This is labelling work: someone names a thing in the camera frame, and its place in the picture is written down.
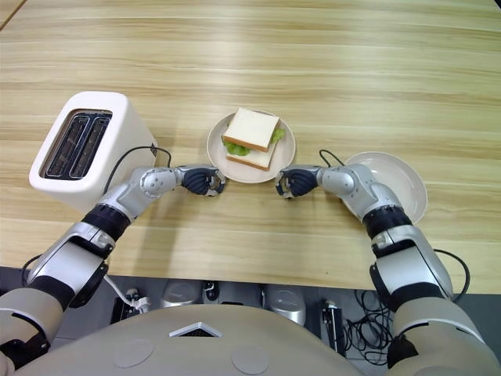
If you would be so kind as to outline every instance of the black arm joint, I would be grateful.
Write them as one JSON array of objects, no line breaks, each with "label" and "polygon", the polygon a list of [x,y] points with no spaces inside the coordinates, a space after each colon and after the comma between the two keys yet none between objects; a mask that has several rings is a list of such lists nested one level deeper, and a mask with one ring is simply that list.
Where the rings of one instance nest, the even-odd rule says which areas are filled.
[{"label": "black arm joint", "polygon": [[376,264],[372,264],[369,268],[370,278],[373,280],[374,287],[376,288],[379,299],[391,310],[395,311],[396,308],[391,304],[390,292],[386,288],[386,285],[379,274]]},{"label": "black arm joint", "polygon": [[373,249],[374,255],[376,256],[376,259],[378,259],[379,257],[388,256],[388,255],[391,255],[393,253],[397,253],[399,251],[403,251],[404,249],[412,248],[415,246],[416,246],[416,243],[414,243],[412,240],[405,239],[405,240],[401,240],[397,243],[394,243],[392,245],[388,245],[387,247],[382,248],[382,249],[377,247],[377,244],[373,244],[372,249]]},{"label": "black arm joint", "polygon": [[402,286],[391,294],[390,300],[395,311],[404,303],[419,298],[444,298],[440,287],[429,282],[418,282]]},{"label": "black arm joint", "polygon": [[13,339],[0,345],[0,352],[10,358],[14,367],[19,369],[25,364],[37,359],[39,356],[46,354],[49,348],[50,343],[42,332],[38,332],[27,342],[23,342],[20,339]]},{"label": "black arm joint", "polygon": [[104,231],[115,241],[131,225],[130,219],[124,213],[104,204],[97,204],[81,221]]},{"label": "black arm joint", "polygon": [[71,301],[70,308],[78,308],[87,304],[92,298],[99,285],[103,281],[104,276],[108,271],[108,265],[104,262],[101,263],[98,269],[92,274],[87,284],[78,292],[77,296]]},{"label": "black arm joint", "polygon": [[28,287],[43,291],[56,298],[60,303],[61,308],[63,308],[63,311],[66,310],[75,296],[75,293],[70,286],[50,276],[36,277],[31,281]]},{"label": "black arm joint", "polygon": [[362,220],[371,239],[393,227],[412,225],[412,221],[399,206],[382,206],[367,213]]},{"label": "black arm joint", "polygon": [[412,342],[410,342],[404,334],[400,334],[398,337],[394,338],[388,346],[388,369],[391,369],[400,360],[412,358],[416,355],[419,355],[416,347],[414,347]]}]

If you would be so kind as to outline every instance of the sandwich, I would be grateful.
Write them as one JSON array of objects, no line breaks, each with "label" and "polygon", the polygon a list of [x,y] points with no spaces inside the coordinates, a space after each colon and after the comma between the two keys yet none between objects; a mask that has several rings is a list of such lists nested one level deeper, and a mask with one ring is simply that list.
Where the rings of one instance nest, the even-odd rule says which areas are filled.
[{"label": "sandwich", "polygon": [[239,108],[222,135],[226,159],[268,171],[276,144],[285,135],[279,117]]}]

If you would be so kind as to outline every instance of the black cable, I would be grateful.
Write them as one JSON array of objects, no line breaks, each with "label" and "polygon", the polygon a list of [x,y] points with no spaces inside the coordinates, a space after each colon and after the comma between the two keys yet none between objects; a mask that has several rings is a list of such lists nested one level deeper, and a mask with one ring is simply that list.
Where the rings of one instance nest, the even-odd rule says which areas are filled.
[{"label": "black cable", "polygon": [[341,166],[344,166],[343,161],[342,161],[341,159],[339,159],[338,157],[336,157],[336,155],[335,155],[333,152],[328,151],[328,150],[326,150],[326,149],[320,149],[320,150],[319,150],[319,155],[320,155],[320,157],[323,159],[323,161],[324,161],[324,162],[326,162],[327,166],[329,166],[329,167],[330,167],[330,162],[327,160],[327,158],[325,158],[325,157],[323,156],[323,153],[327,153],[327,154],[329,154],[332,158],[334,158],[334,159],[337,161],[337,163],[339,163]]},{"label": "black cable", "polygon": [[23,267],[21,268],[21,286],[23,287],[26,287],[26,279],[27,279],[27,275],[26,275],[26,269],[28,268],[28,266],[35,260],[38,260],[40,258],[41,254],[40,255],[36,255],[32,258],[30,258],[28,261],[25,262],[25,264],[23,265]]},{"label": "black cable", "polygon": [[136,147],[133,147],[132,149],[127,150],[125,152],[125,154],[120,157],[120,159],[117,161],[117,163],[113,167],[113,170],[111,170],[110,177],[108,178],[108,180],[106,181],[106,185],[104,186],[103,194],[105,194],[108,191],[108,189],[110,188],[111,180],[113,179],[113,177],[115,175],[115,172],[117,172],[117,169],[118,169],[118,166],[120,166],[120,163],[122,163],[122,161],[125,159],[125,157],[127,157],[130,153],[132,153],[133,151],[136,151],[136,150],[140,150],[140,149],[150,149],[150,150],[153,149],[153,150],[163,151],[169,157],[169,159],[167,161],[167,167],[171,167],[172,156],[171,156],[171,153],[169,153],[165,149],[162,149],[161,147],[153,146],[153,145],[152,146],[136,146]]},{"label": "black cable", "polygon": [[360,295],[354,290],[355,300],[362,307],[364,316],[357,321],[346,320],[344,336],[346,344],[344,351],[354,348],[362,357],[376,366],[383,366],[386,361],[386,348],[393,340],[391,334],[391,311],[384,303],[377,299],[377,307],[369,307],[367,297],[377,294],[373,291],[363,291]]},{"label": "black cable", "polygon": [[461,264],[461,266],[464,269],[463,290],[461,290],[461,292],[458,295],[456,295],[456,297],[452,300],[453,302],[457,303],[467,293],[468,288],[470,286],[470,280],[471,280],[470,269],[468,269],[468,265],[459,256],[456,256],[451,252],[443,251],[442,249],[434,249],[434,251],[452,257],[459,264]]}]

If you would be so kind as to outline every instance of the empty white plate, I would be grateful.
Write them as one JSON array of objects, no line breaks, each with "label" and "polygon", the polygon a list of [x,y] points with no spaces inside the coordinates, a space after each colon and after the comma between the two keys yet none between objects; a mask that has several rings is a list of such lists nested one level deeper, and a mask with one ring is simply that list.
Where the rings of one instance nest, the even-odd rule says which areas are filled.
[{"label": "empty white plate", "polygon": [[416,170],[402,159],[378,151],[367,151],[350,157],[345,164],[361,164],[370,168],[378,182],[395,192],[411,221],[418,222],[423,218],[428,203],[426,186]]},{"label": "empty white plate", "polygon": [[235,114],[230,114],[220,120],[211,130],[207,138],[207,155],[211,163],[219,168],[219,170],[228,179],[235,180],[240,183],[263,183],[274,179],[282,168],[287,167],[294,159],[296,152],[296,141],[289,126],[282,119],[279,120],[279,127],[285,129],[285,135],[276,144],[273,157],[270,162],[269,170],[263,171],[259,168],[246,166],[234,161],[226,159],[226,148],[222,144],[222,134],[228,128],[229,122]]}]

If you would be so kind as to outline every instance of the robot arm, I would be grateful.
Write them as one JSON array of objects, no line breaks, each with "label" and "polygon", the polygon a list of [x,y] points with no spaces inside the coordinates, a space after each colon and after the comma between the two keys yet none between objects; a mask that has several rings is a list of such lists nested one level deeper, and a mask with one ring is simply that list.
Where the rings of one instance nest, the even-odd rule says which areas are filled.
[{"label": "robot arm", "polygon": [[0,297],[0,374],[49,350],[67,307],[84,305],[96,291],[108,270],[105,260],[125,229],[177,186],[214,196],[224,189],[225,177],[204,164],[137,168],[38,259],[25,288]]},{"label": "robot arm", "polygon": [[[366,166],[293,165],[276,178],[277,190],[285,198],[316,186],[335,193],[366,228],[376,256],[370,275],[390,309],[420,297],[452,297],[451,280],[433,248],[412,225],[393,191],[377,182]],[[402,272],[409,266],[411,273]]]},{"label": "robot arm", "polygon": [[388,374],[499,372],[494,353],[468,315],[451,301],[445,267],[391,189],[361,164],[291,165],[276,177],[276,189],[285,198],[317,186],[343,200],[371,239],[376,261],[370,276],[381,300],[396,311]]}]

